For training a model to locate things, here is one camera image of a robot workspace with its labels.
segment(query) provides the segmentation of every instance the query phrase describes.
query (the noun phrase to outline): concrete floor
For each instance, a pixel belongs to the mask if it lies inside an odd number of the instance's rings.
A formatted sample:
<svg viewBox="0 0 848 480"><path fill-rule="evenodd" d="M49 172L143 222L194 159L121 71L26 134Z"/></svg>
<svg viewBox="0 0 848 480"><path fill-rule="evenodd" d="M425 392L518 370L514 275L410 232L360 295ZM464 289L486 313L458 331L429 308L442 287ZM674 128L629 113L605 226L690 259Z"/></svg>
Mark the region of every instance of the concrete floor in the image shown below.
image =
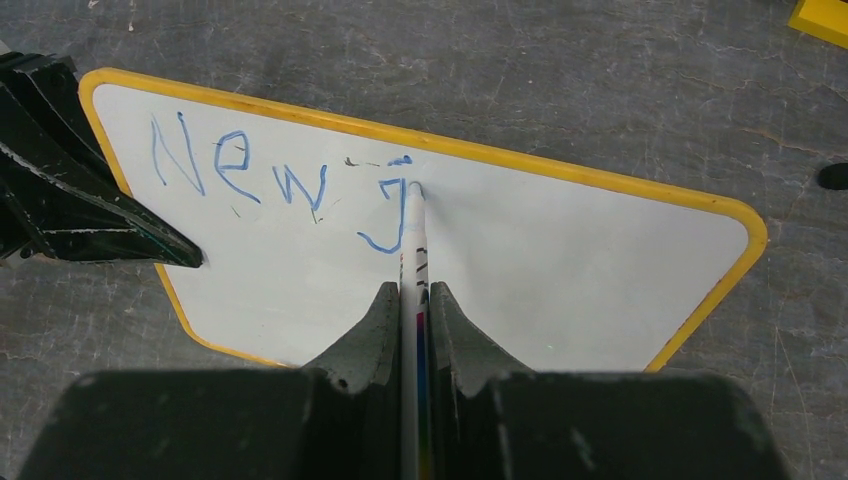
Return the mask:
<svg viewBox="0 0 848 480"><path fill-rule="evenodd" d="M778 0L0 0L12 49L70 54L738 198L771 243L669 364L735 379L798 479L848 477L848 51ZM65 385L232 367L152 268L0 270L0 474Z"/></svg>

